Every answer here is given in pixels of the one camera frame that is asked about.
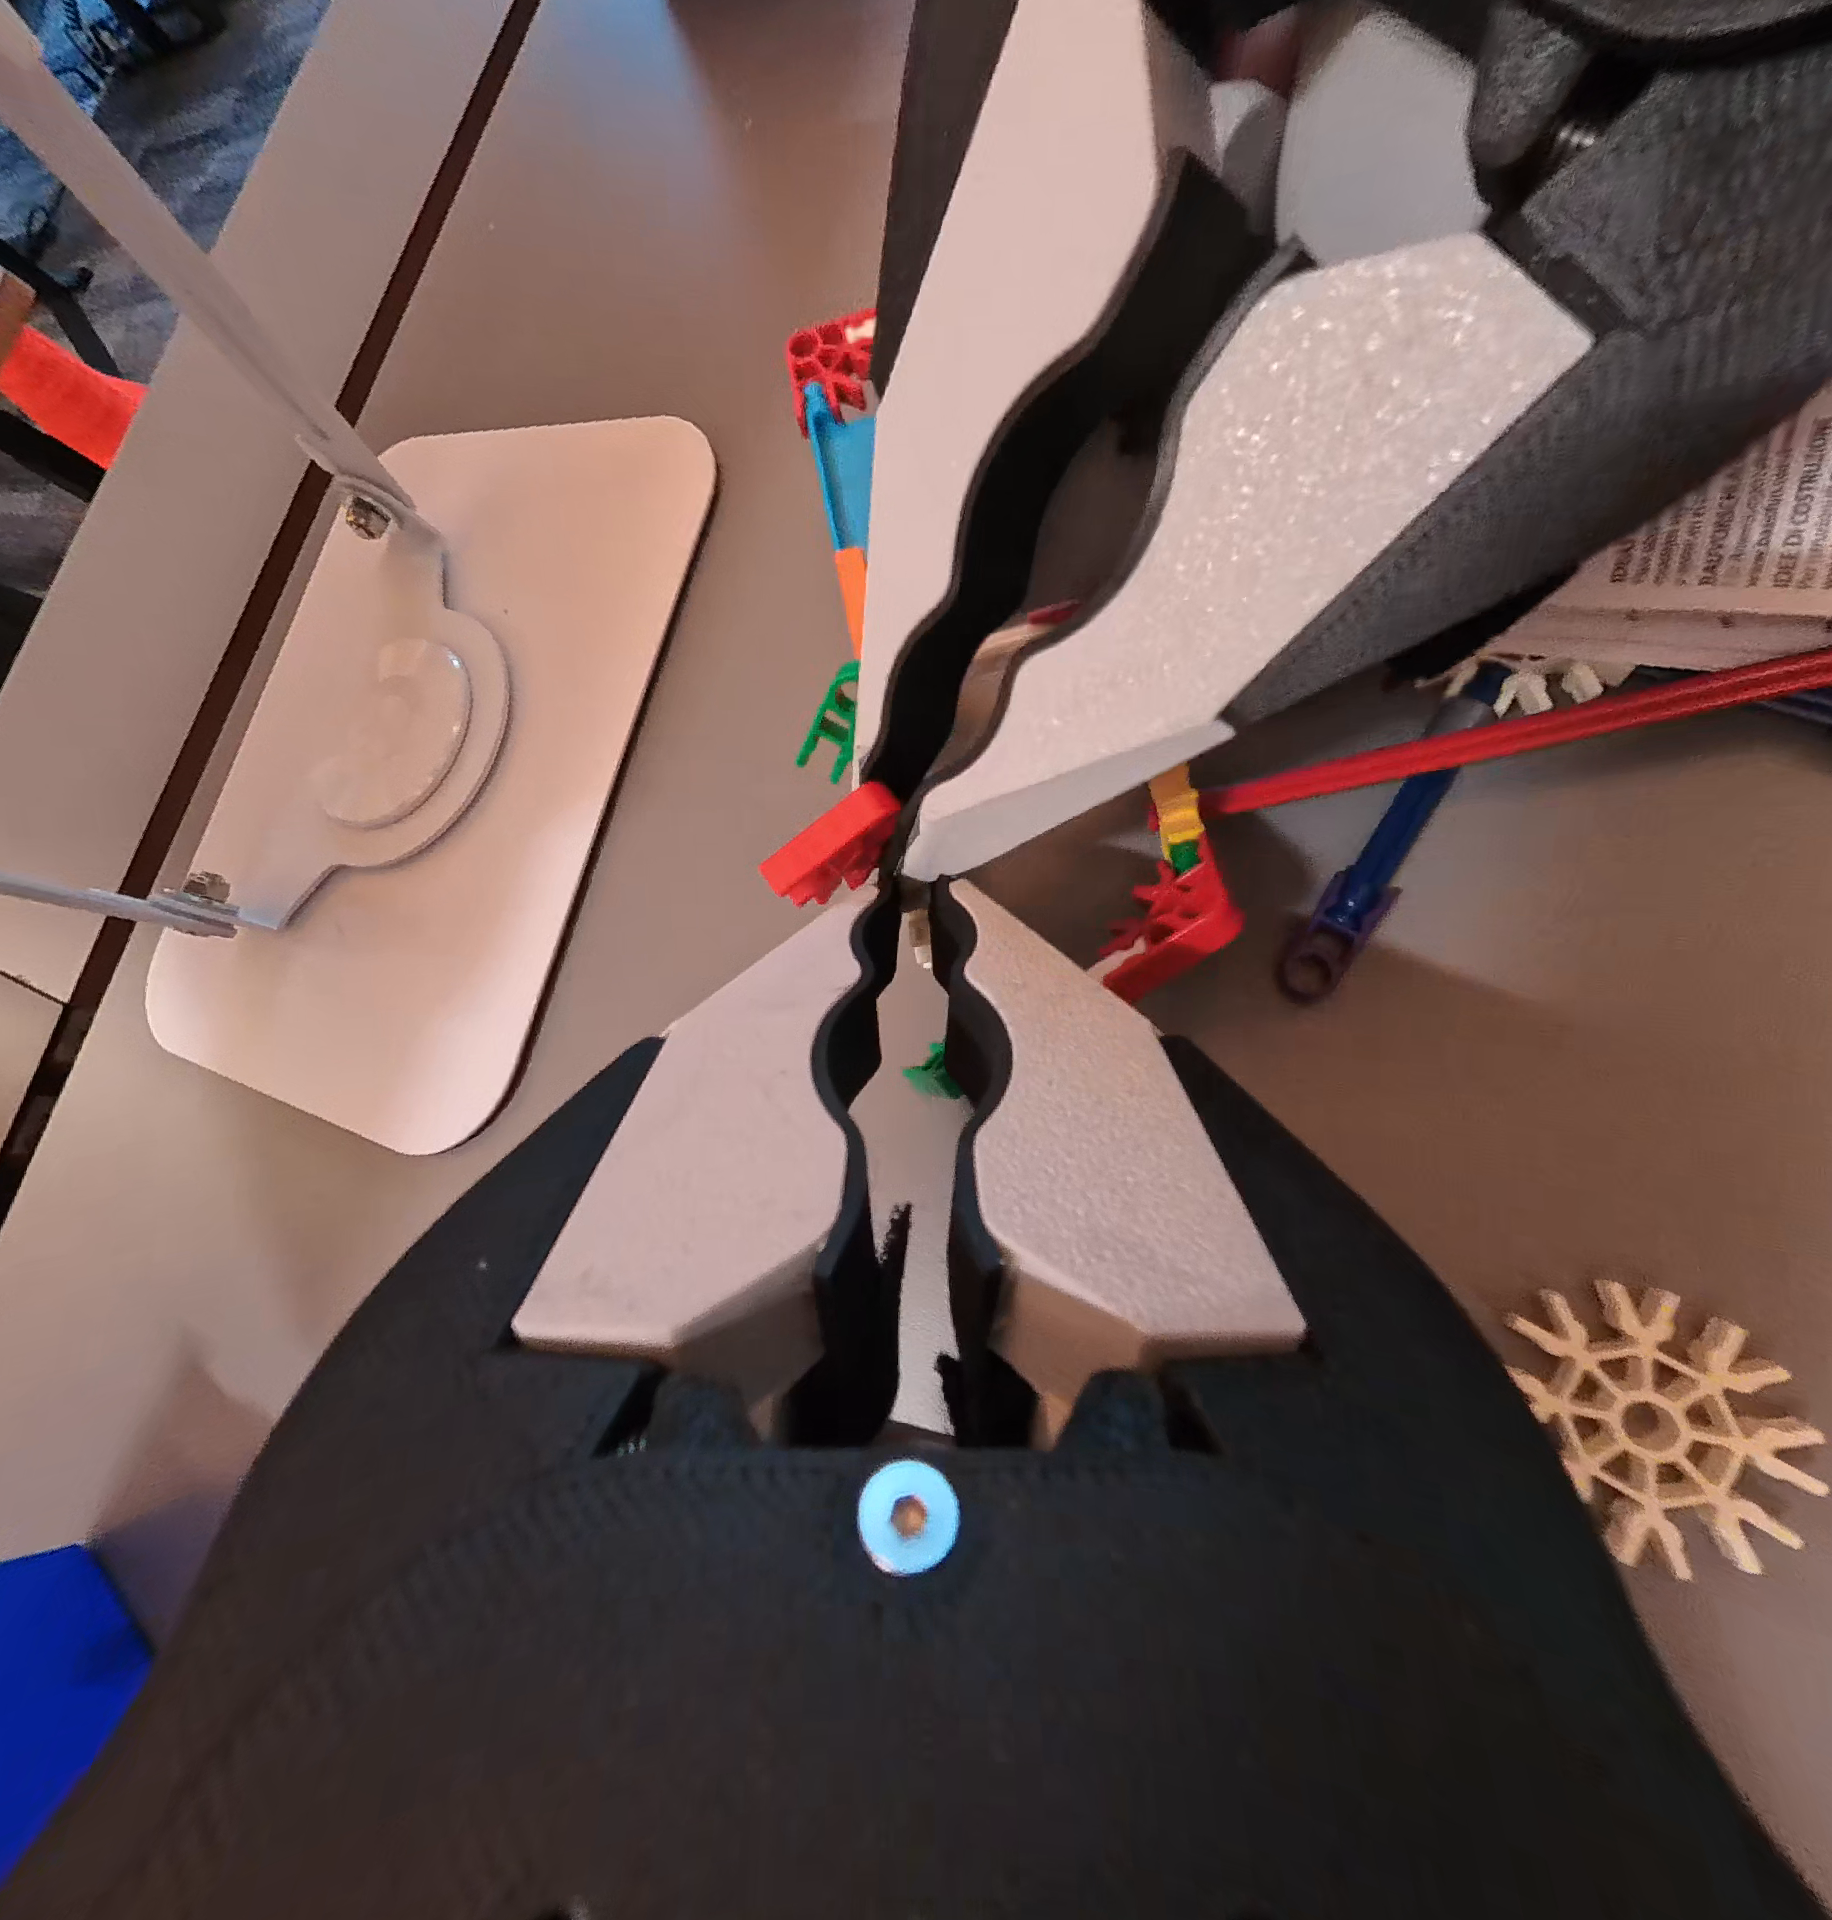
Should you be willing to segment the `blue rod snowflake assembly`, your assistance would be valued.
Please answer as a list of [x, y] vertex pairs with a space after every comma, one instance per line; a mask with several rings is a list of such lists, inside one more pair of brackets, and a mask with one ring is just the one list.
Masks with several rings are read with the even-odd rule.
[[[1476, 731], [1499, 718], [1552, 718], [1601, 699], [1676, 690], [1692, 682], [1698, 682], [1696, 670], [1654, 663], [1627, 665], [1481, 652], [1444, 675], [1441, 699], [1425, 734]], [[1832, 684], [1765, 692], [1755, 703], [1832, 735]], [[1362, 849], [1331, 876], [1309, 920], [1287, 939], [1277, 960], [1277, 988], [1285, 999], [1311, 1007], [1335, 996], [1361, 950], [1395, 905], [1402, 868], [1454, 783], [1455, 770], [1444, 770], [1414, 774], [1395, 785]]]

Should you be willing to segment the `cream snowflake connector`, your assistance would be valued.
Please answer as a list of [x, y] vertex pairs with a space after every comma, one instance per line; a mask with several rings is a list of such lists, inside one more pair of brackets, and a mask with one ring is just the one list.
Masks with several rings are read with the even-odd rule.
[[1662, 1567], [1692, 1581], [1690, 1530], [1740, 1574], [1765, 1574], [1765, 1543], [1803, 1552], [1803, 1532], [1765, 1506], [1762, 1484], [1824, 1500], [1808, 1465], [1826, 1436], [1808, 1417], [1767, 1408], [1795, 1375], [1755, 1349], [1752, 1333], [1710, 1314], [1681, 1331], [1681, 1300], [1662, 1286], [1594, 1282], [1590, 1312], [1559, 1290], [1506, 1329], [1534, 1348], [1511, 1367], [1530, 1416], [1621, 1570]]

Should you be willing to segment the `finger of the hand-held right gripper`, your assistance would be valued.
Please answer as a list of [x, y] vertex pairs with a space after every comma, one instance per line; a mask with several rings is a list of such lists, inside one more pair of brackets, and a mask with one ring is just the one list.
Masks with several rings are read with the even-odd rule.
[[1018, 2], [877, 407], [859, 779], [915, 797], [1102, 419], [1162, 410], [1271, 242], [1144, 2]]
[[1319, 30], [1249, 212], [1267, 261], [1162, 410], [1109, 418], [1157, 418], [1143, 513], [978, 726], [955, 718], [906, 797], [906, 879], [970, 872], [1226, 741], [1266, 670], [1581, 360], [1586, 326], [1481, 232], [1473, 89], [1390, 14]]

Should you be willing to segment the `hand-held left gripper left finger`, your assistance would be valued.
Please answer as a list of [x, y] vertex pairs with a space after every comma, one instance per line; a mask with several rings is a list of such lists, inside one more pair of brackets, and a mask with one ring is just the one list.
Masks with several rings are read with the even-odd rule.
[[512, 1316], [546, 1353], [640, 1359], [791, 1436], [855, 1445], [894, 1408], [880, 1265], [851, 1105], [880, 1067], [894, 907], [835, 903], [663, 1031], [615, 1135]]

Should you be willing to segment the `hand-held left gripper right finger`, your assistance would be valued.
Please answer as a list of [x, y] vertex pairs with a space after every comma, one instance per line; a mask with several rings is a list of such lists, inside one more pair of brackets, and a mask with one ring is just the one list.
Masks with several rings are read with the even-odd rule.
[[958, 1139], [955, 1439], [1054, 1436], [1087, 1383], [1292, 1353], [1305, 1316], [1158, 1037], [968, 880], [933, 890]]

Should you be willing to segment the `blue plastic bin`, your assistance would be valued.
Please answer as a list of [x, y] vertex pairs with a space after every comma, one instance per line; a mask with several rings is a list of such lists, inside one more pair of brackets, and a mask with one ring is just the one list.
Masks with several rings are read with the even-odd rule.
[[100, 1753], [152, 1667], [92, 1548], [0, 1563], [0, 1881]]

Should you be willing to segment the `white instruction leaflet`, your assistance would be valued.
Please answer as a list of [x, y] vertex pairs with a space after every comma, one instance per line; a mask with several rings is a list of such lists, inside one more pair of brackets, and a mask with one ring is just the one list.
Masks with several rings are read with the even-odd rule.
[[1745, 455], [1583, 561], [1503, 659], [1721, 670], [1832, 645], [1832, 381]]

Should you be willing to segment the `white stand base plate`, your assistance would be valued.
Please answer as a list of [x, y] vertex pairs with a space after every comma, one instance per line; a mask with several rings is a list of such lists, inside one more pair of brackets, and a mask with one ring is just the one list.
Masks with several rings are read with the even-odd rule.
[[[412, 879], [396, 890], [427, 899], [455, 887], [467, 903], [498, 905], [525, 883], [543, 895], [536, 915], [561, 913], [532, 1040], [711, 516], [716, 461], [707, 433], [677, 418], [400, 440], [378, 461], [444, 536], [449, 603], [495, 632], [512, 674], [509, 727], [490, 779], [457, 827], [400, 865]], [[336, 726], [329, 699], [355, 684], [352, 652], [373, 632], [377, 558], [378, 549], [339, 517], [307, 572], [194, 854], [198, 872], [227, 880], [228, 903], [241, 899], [281, 801], [284, 752], [311, 760]], [[215, 965], [241, 945], [243, 939], [160, 935], [144, 988], [159, 1044], [159, 952]], [[478, 1131], [509, 1095], [530, 1040]]]

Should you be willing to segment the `clear acrylic bracket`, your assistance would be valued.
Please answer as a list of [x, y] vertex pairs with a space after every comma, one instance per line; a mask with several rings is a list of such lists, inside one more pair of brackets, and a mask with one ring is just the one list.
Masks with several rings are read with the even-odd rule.
[[254, 851], [232, 920], [287, 926], [329, 879], [418, 858], [472, 809], [495, 770], [509, 658], [449, 603], [449, 551], [408, 498], [346, 491], [343, 524], [377, 545], [373, 632], [355, 684], [329, 699], [326, 744], [284, 752], [284, 794]]

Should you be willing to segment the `red corner connector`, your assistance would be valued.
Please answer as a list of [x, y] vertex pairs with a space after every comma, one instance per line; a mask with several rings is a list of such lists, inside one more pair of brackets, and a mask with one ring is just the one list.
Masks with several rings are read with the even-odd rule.
[[899, 797], [866, 779], [768, 854], [759, 872], [780, 899], [824, 905], [840, 887], [865, 887], [877, 872], [899, 812]]

